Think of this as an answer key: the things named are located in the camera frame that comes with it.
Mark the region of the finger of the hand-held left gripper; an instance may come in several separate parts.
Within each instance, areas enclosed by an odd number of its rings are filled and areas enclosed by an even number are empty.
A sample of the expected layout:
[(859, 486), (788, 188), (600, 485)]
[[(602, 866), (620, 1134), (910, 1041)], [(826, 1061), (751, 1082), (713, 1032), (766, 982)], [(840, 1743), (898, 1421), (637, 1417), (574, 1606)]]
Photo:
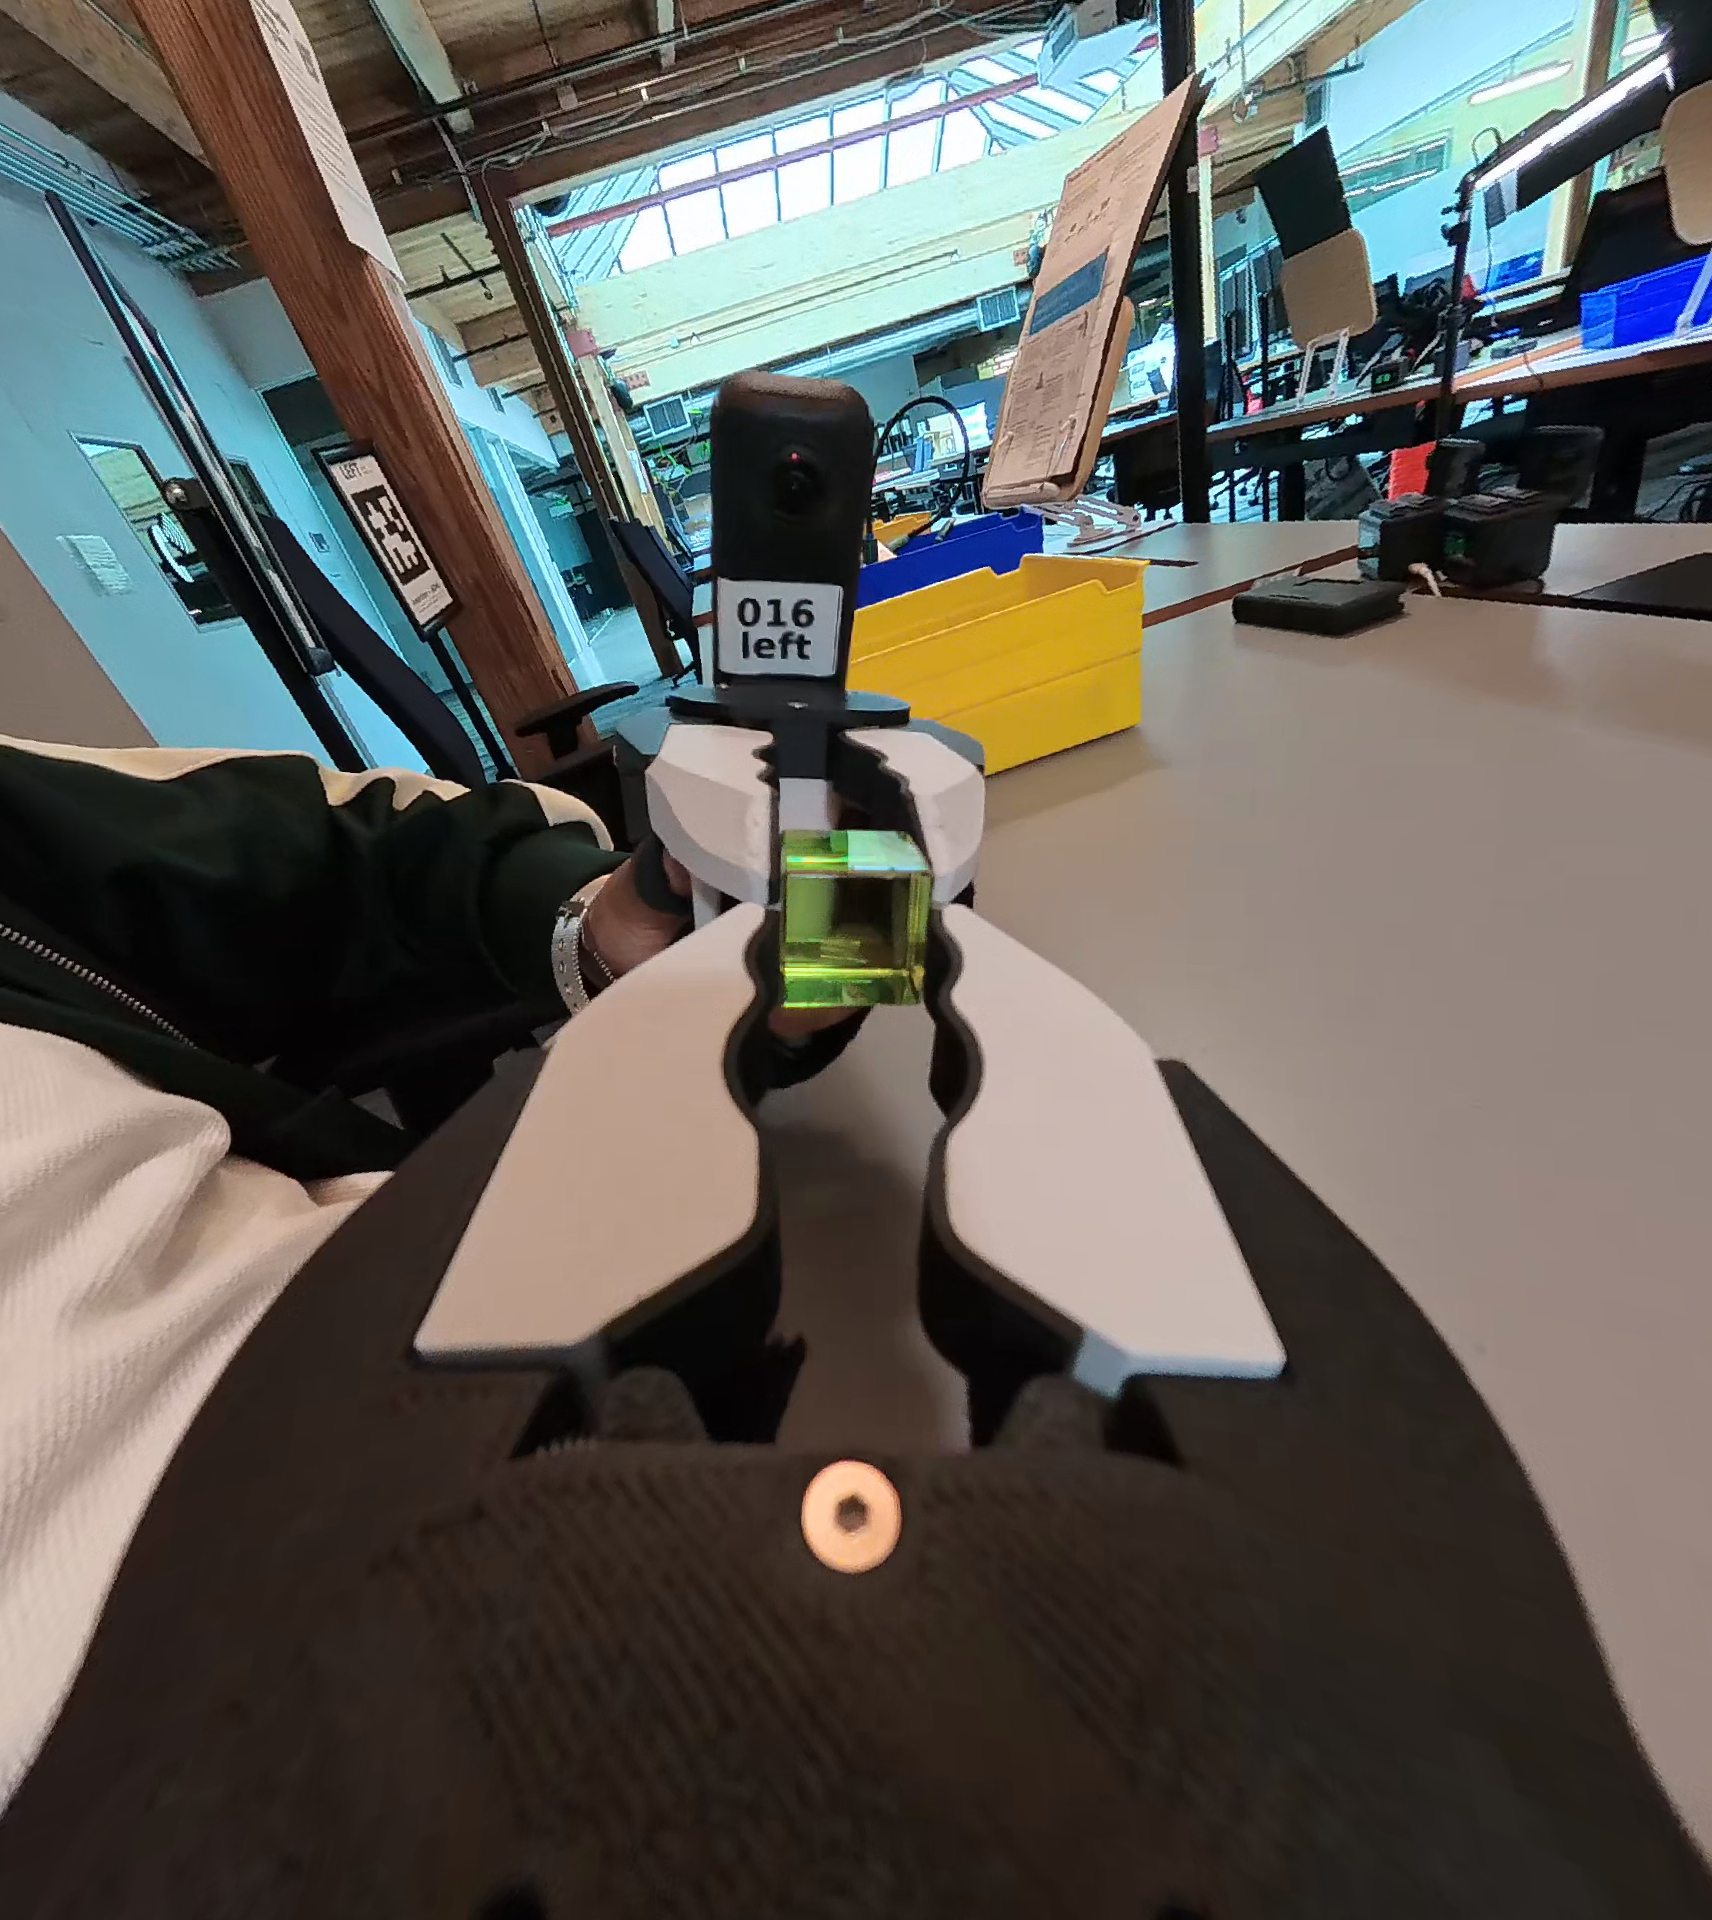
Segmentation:
[(826, 776), (783, 773), (761, 727), (678, 718), (647, 768), (652, 838), (694, 884), (698, 919), (777, 906), (783, 832), (826, 829)]
[(925, 855), (935, 906), (971, 905), (989, 818), (973, 741), (953, 732), (840, 732), (829, 750), (840, 827), (898, 832)]

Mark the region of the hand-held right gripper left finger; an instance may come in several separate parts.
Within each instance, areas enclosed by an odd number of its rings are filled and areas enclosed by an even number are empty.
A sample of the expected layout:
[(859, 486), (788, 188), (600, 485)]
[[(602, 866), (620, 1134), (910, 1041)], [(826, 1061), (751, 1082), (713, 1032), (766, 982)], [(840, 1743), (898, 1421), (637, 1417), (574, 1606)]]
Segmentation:
[(728, 1047), (761, 1028), (740, 905), (628, 973), (548, 1051), (414, 1335), (423, 1363), (603, 1371), (675, 1291), (752, 1244), (754, 1119)]

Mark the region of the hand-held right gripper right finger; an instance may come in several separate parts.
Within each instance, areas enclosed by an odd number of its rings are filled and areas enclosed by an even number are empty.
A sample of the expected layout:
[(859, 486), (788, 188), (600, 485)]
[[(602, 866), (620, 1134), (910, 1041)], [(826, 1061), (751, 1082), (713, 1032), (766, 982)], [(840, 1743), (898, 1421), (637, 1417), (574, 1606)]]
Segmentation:
[(976, 909), (936, 932), (939, 1352), (976, 1376), (1275, 1380), (1282, 1339), (1148, 1044)]

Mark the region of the green transparent cube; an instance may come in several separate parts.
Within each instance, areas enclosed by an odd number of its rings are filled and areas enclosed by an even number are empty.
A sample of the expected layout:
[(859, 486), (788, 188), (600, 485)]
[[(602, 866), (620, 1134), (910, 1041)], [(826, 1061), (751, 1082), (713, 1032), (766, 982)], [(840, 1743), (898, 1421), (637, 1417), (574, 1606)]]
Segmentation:
[(785, 1012), (921, 1005), (932, 906), (932, 866), (907, 832), (781, 832), (777, 966)]

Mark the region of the yellow plastic bin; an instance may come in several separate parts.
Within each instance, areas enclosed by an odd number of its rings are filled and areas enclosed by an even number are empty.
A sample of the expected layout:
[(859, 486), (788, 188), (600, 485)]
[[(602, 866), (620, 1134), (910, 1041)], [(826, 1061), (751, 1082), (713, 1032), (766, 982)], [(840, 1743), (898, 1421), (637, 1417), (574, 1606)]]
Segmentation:
[(877, 603), (855, 614), (848, 686), (973, 737), (985, 776), (1131, 732), (1146, 571), (1029, 555)]

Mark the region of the person's left forearm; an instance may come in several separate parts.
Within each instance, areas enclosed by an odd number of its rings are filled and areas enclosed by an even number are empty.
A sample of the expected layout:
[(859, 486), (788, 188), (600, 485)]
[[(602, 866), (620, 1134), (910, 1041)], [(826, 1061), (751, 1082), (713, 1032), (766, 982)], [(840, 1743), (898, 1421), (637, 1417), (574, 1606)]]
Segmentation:
[(552, 930), (615, 874), (522, 783), (330, 786), (310, 756), (143, 779), (0, 741), (0, 1030), (213, 1108), (300, 1184), (392, 1171), (342, 1069), (419, 1028), (562, 1016)]

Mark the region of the grey desk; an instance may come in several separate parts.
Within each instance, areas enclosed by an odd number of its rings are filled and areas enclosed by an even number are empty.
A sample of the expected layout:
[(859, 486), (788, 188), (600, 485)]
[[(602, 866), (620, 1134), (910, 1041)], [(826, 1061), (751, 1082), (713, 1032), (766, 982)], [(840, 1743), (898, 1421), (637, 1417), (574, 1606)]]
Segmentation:
[(1502, 1421), (1712, 1858), (1712, 622), (1156, 625), (981, 906), (1180, 1061)]

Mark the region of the desk lamp light bar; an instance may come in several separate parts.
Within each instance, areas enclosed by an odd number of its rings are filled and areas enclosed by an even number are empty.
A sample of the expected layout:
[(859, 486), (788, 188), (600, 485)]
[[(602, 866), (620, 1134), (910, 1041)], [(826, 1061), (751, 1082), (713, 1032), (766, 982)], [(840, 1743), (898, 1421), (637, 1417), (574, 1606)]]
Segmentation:
[(1659, 132), (1671, 93), (1671, 54), (1662, 47), (1601, 93), (1546, 116), (1502, 143), (1466, 174), (1459, 194), (1463, 207), (1488, 228), (1500, 228), (1564, 183)]

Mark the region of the black office chair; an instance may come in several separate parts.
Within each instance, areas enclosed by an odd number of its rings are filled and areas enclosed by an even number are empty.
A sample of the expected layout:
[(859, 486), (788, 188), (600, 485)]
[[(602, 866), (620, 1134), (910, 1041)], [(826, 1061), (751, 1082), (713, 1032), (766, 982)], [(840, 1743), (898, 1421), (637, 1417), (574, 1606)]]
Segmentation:
[(518, 741), (541, 741), (550, 756), (541, 768), (541, 782), (571, 792), (588, 792), (591, 782), (603, 773), (620, 721), (657, 708), (683, 681), (707, 678), (690, 571), (647, 523), (611, 517), (607, 534), (655, 672), (647, 681), (580, 686), (555, 704), (530, 709), (515, 726)]

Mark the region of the framed marker sign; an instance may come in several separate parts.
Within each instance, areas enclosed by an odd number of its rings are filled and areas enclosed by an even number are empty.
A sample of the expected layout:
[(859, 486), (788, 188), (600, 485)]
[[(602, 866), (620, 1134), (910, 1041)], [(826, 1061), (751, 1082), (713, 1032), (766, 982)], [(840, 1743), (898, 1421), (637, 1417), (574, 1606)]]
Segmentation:
[(414, 632), (441, 636), (461, 603), (378, 453), (345, 444), (323, 448), (316, 461)]

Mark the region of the flat black device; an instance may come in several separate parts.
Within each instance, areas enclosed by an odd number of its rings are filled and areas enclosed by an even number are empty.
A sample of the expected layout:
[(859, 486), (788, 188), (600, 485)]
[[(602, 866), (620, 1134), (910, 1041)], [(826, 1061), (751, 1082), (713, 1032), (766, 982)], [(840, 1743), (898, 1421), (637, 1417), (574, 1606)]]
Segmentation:
[(1329, 581), (1275, 577), (1230, 599), (1230, 621), (1267, 632), (1347, 639), (1403, 614), (1404, 590), (1392, 581)]

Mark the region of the black pole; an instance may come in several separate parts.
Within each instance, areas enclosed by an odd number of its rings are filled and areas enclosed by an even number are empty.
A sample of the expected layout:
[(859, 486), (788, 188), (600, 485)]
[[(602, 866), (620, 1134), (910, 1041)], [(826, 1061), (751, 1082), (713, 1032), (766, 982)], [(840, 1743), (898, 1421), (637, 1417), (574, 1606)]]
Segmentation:
[(1173, 288), (1173, 348), (1174, 386), (1173, 452), (1180, 485), (1180, 516), (1188, 525), (1210, 520), (1210, 470), (1209, 470), (1209, 420), (1206, 420), (1206, 271), (1202, 271), (1202, 102), (1209, 86), (1200, 79), (1195, 4), (1160, 4), (1160, 63), (1163, 90), (1173, 95), (1180, 82), (1193, 88), (1193, 109), (1174, 150), (1173, 174), (1168, 183), (1168, 244), (1170, 244), (1170, 288)]

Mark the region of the person's torso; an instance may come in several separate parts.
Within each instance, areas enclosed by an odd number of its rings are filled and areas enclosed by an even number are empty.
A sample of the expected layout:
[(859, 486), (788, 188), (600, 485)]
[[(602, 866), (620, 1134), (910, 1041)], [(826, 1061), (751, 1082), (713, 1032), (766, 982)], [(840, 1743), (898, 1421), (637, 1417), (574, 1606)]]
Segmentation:
[(198, 1409), (382, 1184), (275, 1174), (213, 1108), (0, 1030), (0, 1816)]

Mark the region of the paper notice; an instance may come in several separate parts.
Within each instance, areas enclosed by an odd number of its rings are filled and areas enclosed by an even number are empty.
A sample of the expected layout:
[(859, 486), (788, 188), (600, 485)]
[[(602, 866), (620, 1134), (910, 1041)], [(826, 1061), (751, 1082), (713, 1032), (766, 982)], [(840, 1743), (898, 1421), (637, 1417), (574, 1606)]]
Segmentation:
[(292, 4), (250, 4), (255, 33), (260, 36), (275, 74), (278, 77), (295, 127), (316, 162), (318, 179), (342, 238), (372, 258), (403, 293), (403, 269), (395, 258), (390, 234), (372, 203), (372, 193), (347, 146), (347, 134), (328, 93), (313, 42)]

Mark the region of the large blue storage bin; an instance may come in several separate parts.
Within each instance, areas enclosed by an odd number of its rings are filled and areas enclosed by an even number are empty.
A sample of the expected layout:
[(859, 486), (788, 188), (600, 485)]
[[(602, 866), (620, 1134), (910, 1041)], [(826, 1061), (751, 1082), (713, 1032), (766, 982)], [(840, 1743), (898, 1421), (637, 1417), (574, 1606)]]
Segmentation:
[(1587, 351), (1669, 342), (1683, 321), (1691, 331), (1712, 329), (1712, 258), (1706, 255), (1614, 282), (1578, 299), (1578, 337)]

